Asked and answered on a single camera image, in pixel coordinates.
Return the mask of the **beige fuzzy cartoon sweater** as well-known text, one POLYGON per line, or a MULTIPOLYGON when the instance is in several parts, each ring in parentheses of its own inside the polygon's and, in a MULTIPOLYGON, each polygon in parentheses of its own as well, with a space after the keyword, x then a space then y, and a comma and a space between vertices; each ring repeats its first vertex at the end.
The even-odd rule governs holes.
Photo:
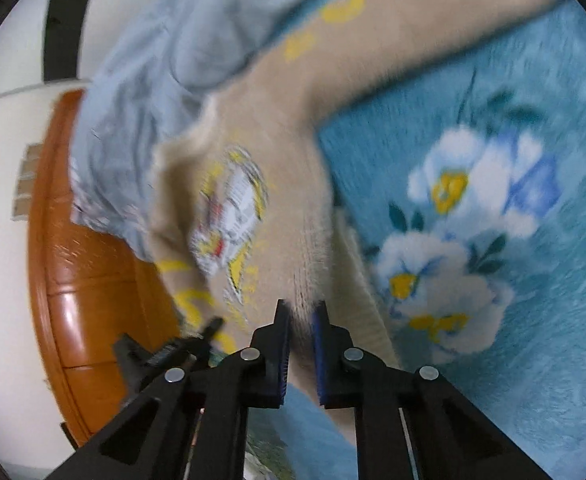
POLYGON ((213 93, 152 164, 147 244, 188 323, 223 316, 221 346, 234 352, 287 301, 289 379, 315 396, 311 314, 322 300, 395 364, 354 233, 333 208, 317 129, 389 79, 555 1, 333 0, 213 93))

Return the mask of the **blue floral fleece blanket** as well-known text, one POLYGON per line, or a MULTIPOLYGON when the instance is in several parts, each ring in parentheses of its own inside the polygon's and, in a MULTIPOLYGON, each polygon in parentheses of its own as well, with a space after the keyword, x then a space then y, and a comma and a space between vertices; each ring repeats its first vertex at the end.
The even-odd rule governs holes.
POLYGON ((406 370, 586 478, 586 11, 531 22, 319 133, 406 370))

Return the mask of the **light blue floral quilt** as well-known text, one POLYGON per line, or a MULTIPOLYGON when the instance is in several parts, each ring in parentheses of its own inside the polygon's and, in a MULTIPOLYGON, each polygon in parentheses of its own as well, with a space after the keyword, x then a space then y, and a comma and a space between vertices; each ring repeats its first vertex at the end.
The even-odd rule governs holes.
POLYGON ((307 0, 159 0, 118 39, 85 91, 69 151, 71 219, 146 244, 159 142, 185 132, 206 96, 237 75, 307 0))

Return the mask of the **orange wooden bed frame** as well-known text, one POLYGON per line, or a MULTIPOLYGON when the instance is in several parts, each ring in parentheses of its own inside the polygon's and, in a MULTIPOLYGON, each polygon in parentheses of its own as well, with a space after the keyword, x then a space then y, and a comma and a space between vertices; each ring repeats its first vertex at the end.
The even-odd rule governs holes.
POLYGON ((125 385, 113 353, 123 334, 156 350, 178 334, 151 263, 125 242, 71 220, 68 153, 83 93, 54 102, 28 215, 28 284, 40 356, 68 439, 82 445, 115 416, 125 385))

